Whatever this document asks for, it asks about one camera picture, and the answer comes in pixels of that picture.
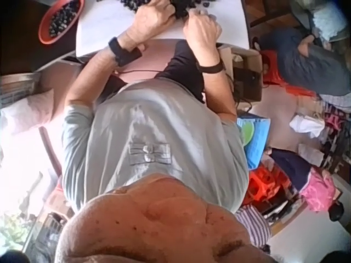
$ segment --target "blue box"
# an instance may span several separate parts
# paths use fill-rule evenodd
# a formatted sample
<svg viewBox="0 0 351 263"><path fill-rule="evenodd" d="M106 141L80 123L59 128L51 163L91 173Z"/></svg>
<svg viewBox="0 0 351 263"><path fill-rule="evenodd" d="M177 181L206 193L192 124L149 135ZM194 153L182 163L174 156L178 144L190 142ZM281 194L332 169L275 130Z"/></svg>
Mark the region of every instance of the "blue box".
<svg viewBox="0 0 351 263"><path fill-rule="evenodd" d="M251 122L254 126L254 133L249 143L244 146L249 170L258 167L267 142L270 119L263 118L251 113L238 113L237 124L241 128L246 122Z"/></svg>

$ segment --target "light blue shirt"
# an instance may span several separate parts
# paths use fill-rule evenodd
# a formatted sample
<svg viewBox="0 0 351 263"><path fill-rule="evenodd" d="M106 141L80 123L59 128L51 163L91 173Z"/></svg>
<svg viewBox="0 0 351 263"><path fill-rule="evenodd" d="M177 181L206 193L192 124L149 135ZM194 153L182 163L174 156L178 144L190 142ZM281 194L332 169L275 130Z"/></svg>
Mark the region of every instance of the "light blue shirt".
<svg viewBox="0 0 351 263"><path fill-rule="evenodd" d="M240 131L179 84L127 85L98 106L65 110L63 188L74 211L92 198L162 173L235 212L248 186Z"/></svg>

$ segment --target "white wall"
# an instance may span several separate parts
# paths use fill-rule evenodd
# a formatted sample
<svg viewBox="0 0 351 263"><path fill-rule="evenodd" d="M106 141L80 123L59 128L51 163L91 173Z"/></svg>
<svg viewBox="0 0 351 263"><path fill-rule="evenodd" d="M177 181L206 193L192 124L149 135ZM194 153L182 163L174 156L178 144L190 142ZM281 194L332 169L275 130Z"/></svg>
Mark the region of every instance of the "white wall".
<svg viewBox="0 0 351 263"><path fill-rule="evenodd" d="M280 255L284 263L318 263L329 252L350 249L351 236L327 213L305 209L268 244L272 255Z"/></svg>

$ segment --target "button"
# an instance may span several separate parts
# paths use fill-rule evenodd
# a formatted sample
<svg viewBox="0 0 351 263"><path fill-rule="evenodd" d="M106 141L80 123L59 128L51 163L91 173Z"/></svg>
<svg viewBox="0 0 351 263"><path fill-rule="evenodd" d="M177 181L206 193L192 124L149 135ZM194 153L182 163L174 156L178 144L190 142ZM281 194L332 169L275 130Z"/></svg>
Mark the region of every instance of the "button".
<svg viewBox="0 0 351 263"><path fill-rule="evenodd" d="M154 149L153 149L152 145L144 145L143 146L143 152L152 153L153 151L154 151Z"/></svg>
<svg viewBox="0 0 351 263"><path fill-rule="evenodd" d="M144 155L144 159L147 163L152 163L155 161L155 156L150 155L150 154Z"/></svg>

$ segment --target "cable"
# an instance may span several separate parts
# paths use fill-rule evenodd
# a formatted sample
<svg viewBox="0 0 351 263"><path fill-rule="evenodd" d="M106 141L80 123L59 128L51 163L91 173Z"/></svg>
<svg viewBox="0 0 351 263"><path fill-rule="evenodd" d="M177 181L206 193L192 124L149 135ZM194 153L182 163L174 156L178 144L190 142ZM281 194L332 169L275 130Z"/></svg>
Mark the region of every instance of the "cable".
<svg viewBox="0 0 351 263"><path fill-rule="evenodd" d="M250 107L249 107L248 110L246 111L246 113L248 113L248 112L251 111L251 109L252 109L252 104L251 104L251 102L248 101L248 100L245 99L245 98L241 98L240 93L235 89L235 82L234 82L234 80L229 76L228 73L225 73L225 74L226 74L226 76L228 77L228 79L231 81L231 83L233 84L233 88L234 88L233 97L234 97L234 101L237 102L237 104L236 104L236 109L239 107L240 101L243 100L244 102L247 102L247 103L249 103L249 105L250 105Z"/></svg>
<svg viewBox="0 0 351 263"><path fill-rule="evenodd" d="M160 73L162 71L159 71L159 70L129 70L129 71L119 72L119 74L128 74L128 73L133 73L133 72L157 72L157 73Z"/></svg>

